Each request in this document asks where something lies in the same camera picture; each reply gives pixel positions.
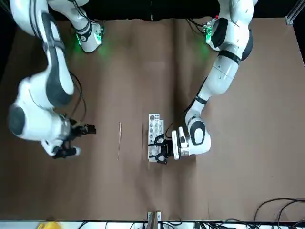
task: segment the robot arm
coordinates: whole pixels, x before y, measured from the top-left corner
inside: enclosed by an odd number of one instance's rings
[[[72,133],[78,136],[71,120],[53,111],[71,101],[74,87],[48,4],[46,0],[10,0],[10,8],[16,23],[42,40],[48,66],[19,84],[17,99],[9,111],[9,129],[20,138],[40,141],[50,156],[79,154],[78,148],[63,148]]]
[[[213,95],[223,94],[233,81],[243,52],[249,42],[248,25],[253,16],[256,0],[219,0],[219,19],[213,22],[213,49],[219,49],[217,59],[193,100],[185,116],[188,132],[179,127],[172,131],[173,156],[196,155],[207,152],[211,147],[211,137],[201,119],[201,112]]]

